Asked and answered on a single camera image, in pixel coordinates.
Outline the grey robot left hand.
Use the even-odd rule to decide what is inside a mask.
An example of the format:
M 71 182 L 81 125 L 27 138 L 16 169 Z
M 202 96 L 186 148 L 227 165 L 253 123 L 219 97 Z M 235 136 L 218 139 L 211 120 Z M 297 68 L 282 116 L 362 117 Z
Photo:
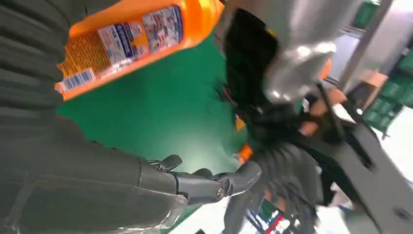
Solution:
M 256 211 L 265 195 L 268 201 L 282 202 L 285 217 L 298 218 L 296 234 L 315 233 L 316 205 L 322 200 L 317 162 L 293 144 L 278 142 L 266 146 L 252 146 L 250 161 L 256 162 L 262 175 L 247 192 L 233 196 L 224 216 L 224 233 L 237 234 L 247 210 Z

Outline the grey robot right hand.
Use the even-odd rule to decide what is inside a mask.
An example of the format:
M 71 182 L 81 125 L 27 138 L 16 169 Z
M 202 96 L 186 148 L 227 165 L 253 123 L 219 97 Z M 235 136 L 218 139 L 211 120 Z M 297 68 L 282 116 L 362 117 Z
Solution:
M 0 127 L 3 234 L 140 234 L 174 226 L 188 206 L 248 191 L 255 162 L 235 172 L 174 172 L 179 156 L 146 160 L 87 140 L 58 117 Z

